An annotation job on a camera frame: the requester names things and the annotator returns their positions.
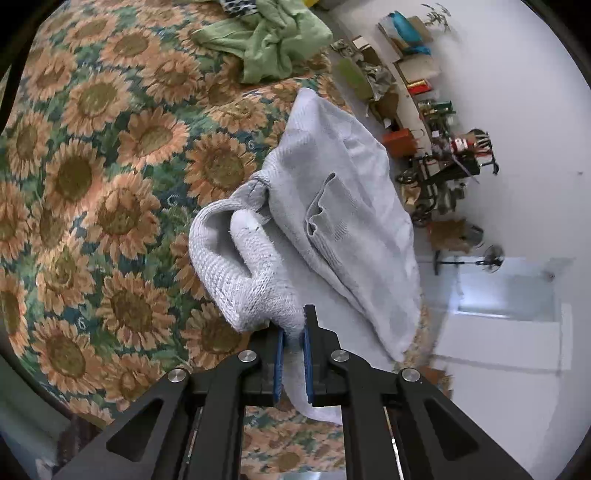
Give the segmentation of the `grey knit sweater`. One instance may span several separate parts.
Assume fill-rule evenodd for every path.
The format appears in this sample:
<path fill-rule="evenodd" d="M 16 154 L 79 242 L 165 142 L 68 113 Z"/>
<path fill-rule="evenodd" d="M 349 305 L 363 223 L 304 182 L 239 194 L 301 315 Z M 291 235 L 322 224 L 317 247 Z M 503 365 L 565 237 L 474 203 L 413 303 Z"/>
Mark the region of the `grey knit sweater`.
<path fill-rule="evenodd" d="M 202 208 L 189 255 L 228 324 L 287 334 L 283 388 L 297 412 L 339 424 L 304 391 L 304 301 L 374 364 L 402 361 L 421 317 L 414 229 L 386 149 L 353 115 L 304 88 L 280 143 L 228 198 Z"/>

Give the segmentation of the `standing fan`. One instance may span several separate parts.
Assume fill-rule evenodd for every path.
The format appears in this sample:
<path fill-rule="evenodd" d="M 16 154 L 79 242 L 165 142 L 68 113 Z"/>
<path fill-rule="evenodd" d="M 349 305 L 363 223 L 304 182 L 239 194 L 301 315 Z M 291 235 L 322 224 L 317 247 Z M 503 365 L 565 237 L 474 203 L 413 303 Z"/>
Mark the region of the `standing fan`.
<path fill-rule="evenodd" d="M 440 274 L 442 266 L 461 267 L 465 265 L 479 266 L 488 273 L 497 272 L 505 261 L 504 249 L 499 245 L 490 246 L 483 257 L 474 261 L 445 260 L 441 251 L 436 251 L 433 259 L 433 268 L 436 276 Z"/>

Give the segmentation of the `teal basin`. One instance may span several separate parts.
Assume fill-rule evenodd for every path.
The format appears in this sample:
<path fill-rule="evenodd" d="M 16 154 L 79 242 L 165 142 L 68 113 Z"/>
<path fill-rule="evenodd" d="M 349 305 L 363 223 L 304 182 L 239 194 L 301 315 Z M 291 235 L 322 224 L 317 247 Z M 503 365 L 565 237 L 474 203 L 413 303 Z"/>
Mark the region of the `teal basin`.
<path fill-rule="evenodd" d="M 399 37 L 408 45 L 403 49 L 405 55 L 431 54 L 431 49 L 425 45 L 423 36 L 409 19 L 398 11 L 390 13 L 389 18 Z"/>

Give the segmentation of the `orange paper bag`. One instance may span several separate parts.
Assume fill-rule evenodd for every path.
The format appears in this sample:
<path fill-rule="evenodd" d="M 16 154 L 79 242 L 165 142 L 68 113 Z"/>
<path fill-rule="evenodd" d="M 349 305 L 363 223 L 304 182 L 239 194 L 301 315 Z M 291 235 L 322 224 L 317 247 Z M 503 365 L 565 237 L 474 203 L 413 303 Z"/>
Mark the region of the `orange paper bag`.
<path fill-rule="evenodd" d="M 418 151 L 416 139 L 408 128 L 398 131 L 389 130 L 383 136 L 382 144 L 394 159 L 414 157 Z"/>

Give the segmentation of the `green cardboard box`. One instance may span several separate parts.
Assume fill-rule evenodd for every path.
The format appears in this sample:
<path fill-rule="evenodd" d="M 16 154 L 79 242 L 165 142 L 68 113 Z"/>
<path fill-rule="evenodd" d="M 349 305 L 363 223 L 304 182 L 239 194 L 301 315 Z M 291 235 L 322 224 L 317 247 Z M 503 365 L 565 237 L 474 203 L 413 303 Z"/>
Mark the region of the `green cardboard box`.
<path fill-rule="evenodd" d="M 368 102 L 374 98 L 369 80 L 366 78 L 365 74 L 363 74 L 361 68 L 356 65 L 352 59 L 339 59 L 338 63 L 335 65 L 335 70 L 360 100 Z"/>

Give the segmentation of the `brown paper bag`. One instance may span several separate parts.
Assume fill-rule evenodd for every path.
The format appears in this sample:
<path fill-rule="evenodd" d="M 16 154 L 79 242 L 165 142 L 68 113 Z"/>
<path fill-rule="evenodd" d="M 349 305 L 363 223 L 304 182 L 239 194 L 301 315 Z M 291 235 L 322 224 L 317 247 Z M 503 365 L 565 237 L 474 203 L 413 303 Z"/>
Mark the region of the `brown paper bag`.
<path fill-rule="evenodd" d="M 484 241 L 484 230 L 466 219 L 433 221 L 427 227 L 435 251 L 470 253 Z"/>

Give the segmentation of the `potted plant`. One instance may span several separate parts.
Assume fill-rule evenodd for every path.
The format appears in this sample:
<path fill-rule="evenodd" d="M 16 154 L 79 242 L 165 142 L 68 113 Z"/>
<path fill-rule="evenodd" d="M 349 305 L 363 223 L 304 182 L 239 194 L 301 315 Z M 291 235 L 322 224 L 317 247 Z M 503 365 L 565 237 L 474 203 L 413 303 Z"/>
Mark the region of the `potted plant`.
<path fill-rule="evenodd" d="M 452 14 L 447 7 L 438 2 L 435 5 L 422 3 L 422 6 L 427 9 L 425 19 L 423 20 L 426 27 L 439 28 L 443 31 L 451 30 L 449 19 L 452 17 Z"/>

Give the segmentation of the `low wooden shelf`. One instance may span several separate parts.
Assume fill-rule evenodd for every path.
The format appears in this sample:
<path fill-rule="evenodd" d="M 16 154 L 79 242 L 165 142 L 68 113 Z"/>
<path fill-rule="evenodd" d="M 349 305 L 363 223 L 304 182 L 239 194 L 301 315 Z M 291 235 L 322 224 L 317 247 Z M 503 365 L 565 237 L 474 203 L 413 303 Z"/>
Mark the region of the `low wooden shelf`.
<path fill-rule="evenodd" d="M 394 88 L 399 98 L 397 122 L 401 128 L 412 131 L 420 153 L 430 153 L 434 133 L 427 119 L 426 102 L 435 92 L 433 81 L 441 69 L 431 54 L 403 53 L 408 45 L 391 23 L 389 14 L 394 11 L 378 16 L 370 16 L 365 11 L 358 18 L 362 24 L 353 27 L 351 32 L 356 39 L 367 42 L 367 47 L 376 52 L 381 64 L 394 76 Z M 423 21 L 417 16 L 406 18 L 419 30 L 429 47 L 432 37 Z"/>

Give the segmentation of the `black white spotted cloth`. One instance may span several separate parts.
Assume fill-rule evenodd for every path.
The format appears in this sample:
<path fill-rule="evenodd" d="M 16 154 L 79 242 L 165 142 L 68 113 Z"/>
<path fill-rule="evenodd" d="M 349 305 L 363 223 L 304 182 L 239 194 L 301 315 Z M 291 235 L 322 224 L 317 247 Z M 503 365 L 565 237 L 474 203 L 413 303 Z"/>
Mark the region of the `black white spotted cloth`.
<path fill-rule="evenodd" d="M 223 11 L 231 17 L 256 14 L 259 9 L 256 0 L 219 0 Z"/>

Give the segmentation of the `sunflower pattern bed cover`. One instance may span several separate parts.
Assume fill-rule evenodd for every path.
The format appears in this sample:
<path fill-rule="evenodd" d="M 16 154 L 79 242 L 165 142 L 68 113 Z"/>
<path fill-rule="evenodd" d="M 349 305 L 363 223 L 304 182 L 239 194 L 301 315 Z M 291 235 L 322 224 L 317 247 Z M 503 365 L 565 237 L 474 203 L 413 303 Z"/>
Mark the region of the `sunflower pattern bed cover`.
<path fill-rule="evenodd" d="M 246 85 L 190 34 L 219 1 L 67 1 L 33 38 L 1 134 L 1 320 L 29 377 L 72 415 L 68 461 L 169 370 L 249 341 L 191 265 L 201 208 L 280 143 L 301 88 L 345 106 L 327 48 Z"/>

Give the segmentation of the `green garment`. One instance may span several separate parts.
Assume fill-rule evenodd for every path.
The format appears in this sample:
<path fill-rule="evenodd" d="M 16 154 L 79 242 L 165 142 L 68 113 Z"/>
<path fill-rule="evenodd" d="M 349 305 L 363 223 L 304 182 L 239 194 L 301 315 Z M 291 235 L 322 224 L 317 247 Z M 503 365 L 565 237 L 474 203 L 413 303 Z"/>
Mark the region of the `green garment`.
<path fill-rule="evenodd" d="M 303 1 L 249 1 L 249 12 L 199 28 L 190 39 L 242 60 L 246 85 L 291 76 L 332 43 L 332 31 Z"/>

